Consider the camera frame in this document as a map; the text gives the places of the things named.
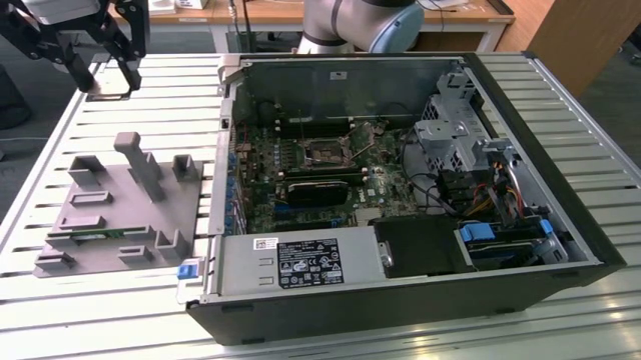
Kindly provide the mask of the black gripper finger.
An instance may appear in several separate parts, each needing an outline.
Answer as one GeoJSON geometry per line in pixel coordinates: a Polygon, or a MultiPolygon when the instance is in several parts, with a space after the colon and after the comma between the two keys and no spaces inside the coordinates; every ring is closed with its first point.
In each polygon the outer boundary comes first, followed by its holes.
{"type": "Polygon", "coordinates": [[[100,1],[102,5],[102,40],[99,43],[118,62],[130,90],[140,88],[142,77],[139,75],[139,64],[147,56],[147,43],[151,38],[151,22],[148,1],[100,1]],[[130,24],[131,37],[127,37],[119,28],[115,18],[111,16],[110,8],[114,6],[116,13],[130,24]]]}
{"type": "Polygon", "coordinates": [[[21,1],[1,1],[1,36],[32,60],[47,59],[52,65],[65,71],[81,92],[88,92],[95,78],[88,71],[81,56],[75,52],[71,36],[63,34],[52,25],[33,26],[23,16],[27,7],[21,1]]]}

